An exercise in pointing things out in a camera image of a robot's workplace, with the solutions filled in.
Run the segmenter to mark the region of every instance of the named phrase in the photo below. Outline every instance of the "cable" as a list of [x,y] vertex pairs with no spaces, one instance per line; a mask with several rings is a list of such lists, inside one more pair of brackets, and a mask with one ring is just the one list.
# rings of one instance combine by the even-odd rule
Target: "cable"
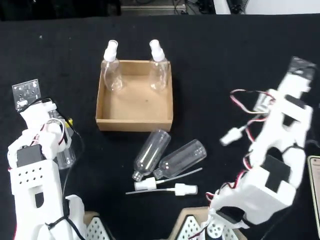
[[81,233],[79,232],[77,226],[74,224],[73,221],[71,221],[70,218],[66,218],[65,220],[70,224],[70,226],[73,228],[73,230],[75,231],[75,233],[77,234],[77,236],[78,236],[81,240],[86,240],[86,239],[81,235]]
[[128,191],[125,193],[125,195],[150,193],[150,192],[161,192],[161,191],[171,191],[172,189],[174,190],[174,188],[158,188],[158,189],[150,189],[150,190]]
[[239,172],[239,174],[236,176],[236,179],[233,183],[233,186],[231,186],[231,183],[230,182],[225,182],[224,184],[222,184],[222,186],[220,187],[217,195],[220,194],[221,190],[228,185],[229,188],[231,189],[235,189],[237,186],[238,186],[238,183],[239,183],[239,180],[244,176],[245,173],[247,173],[248,171],[247,170],[242,170],[241,172]]
[[245,90],[245,89],[235,89],[235,90],[232,90],[230,92],[230,98],[231,100],[236,104],[238,105],[243,111],[245,111],[246,113],[248,114],[267,114],[268,112],[267,111],[250,111],[248,110],[245,105],[243,105],[239,100],[237,100],[235,97],[234,97],[234,93],[236,92],[245,92],[245,93],[260,93],[260,94],[265,94],[269,97],[272,98],[272,101],[275,101],[276,99],[271,95],[269,94],[268,92],[266,91],[259,91],[259,90],[251,90],[251,91],[248,91],[248,90]]
[[211,203],[211,201],[212,201],[212,199],[214,198],[214,194],[213,193],[211,193],[211,192],[209,192],[209,191],[207,191],[206,193],[205,193],[205,198]]
[[255,141],[254,137],[252,136],[251,132],[250,132],[250,129],[247,127],[245,129],[245,133],[246,135],[248,136],[248,139],[251,141],[251,143],[253,143]]
[[187,173],[184,173],[184,174],[175,176],[175,177],[171,177],[171,178],[168,178],[168,179],[165,179],[165,180],[158,180],[158,181],[156,181],[155,183],[156,183],[156,184],[163,184],[163,183],[166,183],[166,182],[175,180],[175,179],[183,178],[183,177],[185,177],[185,176],[194,174],[194,173],[196,173],[196,172],[201,171],[202,169],[203,169],[203,168],[200,167],[200,168],[198,168],[198,169],[196,169],[196,170],[193,170],[193,171],[190,171],[190,172],[187,172]]
[[243,165],[244,167],[247,169],[247,170],[250,170],[252,169],[252,166],[250,165],[250,163],[247,161],[247,157],[250,155],[250,153],[247,153],[243,159],[242,159],[242,162],[243,162]]
[[20,108],[17,112],[20,114],[20,113],[24,112],[25,110],[27,110],[31,105],[33,105],[33,104],[35,104],[37,102],[43,101],[43,100],[49,100],[49,101],[54,103],[54,101],[52,100],[51,97],[48,97],[48,96],[39,97],[38,99],[36,99],[36,100],[32,101],[31,103],[29,103],[29,104],[23,106],[22,108]]

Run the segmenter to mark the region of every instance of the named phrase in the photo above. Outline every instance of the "white robotic arm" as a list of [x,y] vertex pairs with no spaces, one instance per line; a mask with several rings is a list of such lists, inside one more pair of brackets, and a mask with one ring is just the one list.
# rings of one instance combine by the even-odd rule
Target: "white robotic arm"
[[[300,97],[310,90],[315,68],[314,64],[296,57],[291,65],[297,61],[308,64],[290,68],[277,90],[260,94],[254,110],[267,110],[266,120],[249,147],[248,159],[244,158],[248,171],[242,171],[235,182],[225,183],[212,195],[208,220],[202,224],[206,231],[200,239],[207,239],[206,235],[223,239],[225,227],[246,229],[292,205],[303,177],[304,146],[313,113]],[[225,139],[231,142],[230,136]],[[282,153],[283,161],[268,155],[271,148]]]
[[[28,126],[7,153],[17,221],[14,240],[79,240],[79,234],[84,236],[87,230],[84,204],[76,195],[67,196],[63,202],[59,176],[59,169],[70,167],[75,160],[71,148],[73,131],[58,114],[55,103],[41,101],[37,88],[37,80],[12,87],[20,90],[16,106]],[[34,97],[29,93],[37,94],[36,101],[24,99]],[[42,196],[40,204],[36,196]],[[67,220],[72,221],[79,234],[65,218],[50,226],[65,216],[65,208],[69,212]]]

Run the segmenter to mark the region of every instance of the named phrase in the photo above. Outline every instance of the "black tabletop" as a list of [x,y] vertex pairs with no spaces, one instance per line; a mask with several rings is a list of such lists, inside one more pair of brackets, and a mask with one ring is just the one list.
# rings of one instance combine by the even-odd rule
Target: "black tabletop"
[[[159,16],[87,18],[0,23],[0,207],[1,239],[12,238],[15,204],[7,172],[7,147],[26,125],[15,111],[11,85],[38,78],[43,96],[51,96],[73,118],[86,151],[74,168],[67,194],[76,194],[87,211],[97,211],[116,239],[167,238],[183,208],[207,206],[205,192],[233,181],[243,169],[249,147],[244,137],[223,147],[219,138],[250,116],[229,99],[232,89],[277,88],[291,56],[320,65],[320,15],[291,16]],[[100,132],[95,122],[100,62],[110,39],[119,42],[122,60],[151,58],[149,41],[159,39],[171,61],[174,120],[170,153],[198,139],[207,158],[194,166],[201,172],[180,182],[198,185],[198,195],[170,192],[126,196],[134,189],[133,162],[148,133]],[[309,94],[317,125],[319,77]],[[253,106],[257,96],[242,100]],[[317,148],[308,147],[307,155]],[[243,232],[258,240],[283,215]],[[309,183],[304,171],[292,211],[267,239],[316,239],[317,227]]]

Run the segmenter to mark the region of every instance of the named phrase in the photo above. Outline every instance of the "plastic bottle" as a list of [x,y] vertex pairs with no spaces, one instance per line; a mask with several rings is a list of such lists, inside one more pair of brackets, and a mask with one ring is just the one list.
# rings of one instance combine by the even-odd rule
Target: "plastic bottle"
[[156,91],[162,91],[168,84],[169,62],[158,40],[152,40],[150,48],[152,54],[149,73],[150,86]]
[[175,177],[200,162],[206,156],[205,147],[197,139],[194,139],[164,157],[159,163],[159,168],[153,171],[153,174],[156,179]]
[[105,86],[110,91],[119,91],[123,88],[124,82],[119,68],[117,56],[118,42],[110,40],[101,63],[101,73]]
[[170,142],[170,135],[161,129],[153,131],[144,143],[134,161],[132,178],[140,182],[144,176],[153,172]]

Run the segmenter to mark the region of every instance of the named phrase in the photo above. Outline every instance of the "cardboard box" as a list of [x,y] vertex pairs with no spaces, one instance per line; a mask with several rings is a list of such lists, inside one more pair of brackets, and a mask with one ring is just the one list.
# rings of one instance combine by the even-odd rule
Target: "cardboard box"
[[168,85],[161,92],[151,89],[149,61],[121,60],[124,88],[107,90],[100,74],[95,120],[101,131],[150,132],[170,131],[173,111],[171,66]]

